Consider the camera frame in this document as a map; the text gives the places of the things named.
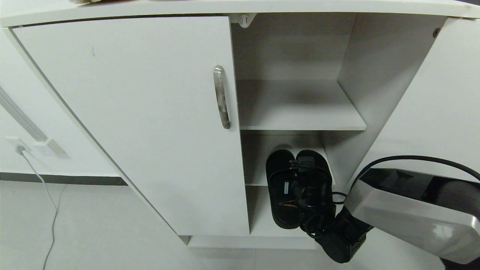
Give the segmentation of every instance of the white floor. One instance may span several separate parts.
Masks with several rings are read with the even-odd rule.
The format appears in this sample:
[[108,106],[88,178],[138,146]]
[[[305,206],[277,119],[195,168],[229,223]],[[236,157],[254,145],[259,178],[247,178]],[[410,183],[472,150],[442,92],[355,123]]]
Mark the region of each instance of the white floor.
[[[192,249],[127,186],[48,184],[60,210],[47,270],[443,270],[440,260],[379,230],[348,264],[319,250]],[[53,207],[40,183],[0,181],[0,269],[40,270]]]

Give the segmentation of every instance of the door handle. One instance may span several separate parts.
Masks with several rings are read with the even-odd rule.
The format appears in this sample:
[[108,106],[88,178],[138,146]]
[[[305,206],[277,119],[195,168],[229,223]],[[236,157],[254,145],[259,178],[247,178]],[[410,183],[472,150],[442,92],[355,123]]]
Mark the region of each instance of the door handle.
[[225,85],[223,82],[223,67],[217,65],[213,69],[213,81],[215,83],[216,102],[218,104],[218,112],[220,120],[225,129],[230,129],[230,120],[228,119],[227,102],[225,101]]

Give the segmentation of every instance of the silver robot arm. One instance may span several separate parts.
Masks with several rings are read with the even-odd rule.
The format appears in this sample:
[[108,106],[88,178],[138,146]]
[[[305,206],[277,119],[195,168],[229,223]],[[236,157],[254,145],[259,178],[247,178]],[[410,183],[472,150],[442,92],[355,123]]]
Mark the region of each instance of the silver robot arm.
[[423,156],[376,160],[360,172],[333,230],[316,239],[337,262],[347,262],[378,228],[431,254],[448,270],[480,269],[480,184],[397,169],[371,169],[388,160],[426,160],[480,174],[461,164]]

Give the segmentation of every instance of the baseboard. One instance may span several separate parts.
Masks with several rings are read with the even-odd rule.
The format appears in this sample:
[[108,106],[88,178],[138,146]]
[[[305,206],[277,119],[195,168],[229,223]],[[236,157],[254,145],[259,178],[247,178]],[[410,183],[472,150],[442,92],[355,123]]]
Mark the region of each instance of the baseboard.
[[[121,177],[114,176],[66,176],[44,175],[46,183],[51,184],[93,184],[93,185],[127,185]],[[0,180],[18,182],[40,182],[35,174],[0,172]]]

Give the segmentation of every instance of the cabinet door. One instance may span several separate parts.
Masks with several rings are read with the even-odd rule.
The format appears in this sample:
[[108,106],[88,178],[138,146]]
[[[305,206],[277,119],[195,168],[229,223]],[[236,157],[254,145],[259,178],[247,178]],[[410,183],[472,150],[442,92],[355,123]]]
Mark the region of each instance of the cabinet door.
[[[249,234],[228,17],[84,21],[14,33],[177,234]],[[225,70],[230,129],[220,120],[217,65]]]
[[[480,22],[449,18],[355,176],[369,162],[393,155],[452,160],[480,172]],[[380,167],[457,177],[442,164],[391,161]]]

